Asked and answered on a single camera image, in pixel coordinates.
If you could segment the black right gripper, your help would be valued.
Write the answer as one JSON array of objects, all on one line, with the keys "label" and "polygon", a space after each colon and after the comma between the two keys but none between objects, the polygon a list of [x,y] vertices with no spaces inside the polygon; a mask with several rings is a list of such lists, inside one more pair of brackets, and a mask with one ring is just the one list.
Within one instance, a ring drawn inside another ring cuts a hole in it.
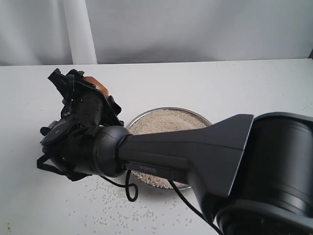
[{"label": "black right gripper", "polygon": [[60,133],[76,129],[102,126],[121,126],[118,119],[121,108],[112,96],[105,97],[93,85],[66,85],[60,88],[64,100],[61,111]]}]

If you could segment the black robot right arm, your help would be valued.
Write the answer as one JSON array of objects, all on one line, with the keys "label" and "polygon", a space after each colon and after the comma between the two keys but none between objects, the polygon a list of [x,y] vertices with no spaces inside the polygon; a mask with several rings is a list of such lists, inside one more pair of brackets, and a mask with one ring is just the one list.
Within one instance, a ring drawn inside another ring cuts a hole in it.
[{"label": "black robot right arm", "polygon": [[313,232],[313,120],[236,115],[209,127],[131,135],[93,87],[61,88],[61,119],[41,129],[37,167],[72,181],[131,170],[191,185],[224,235]]}]

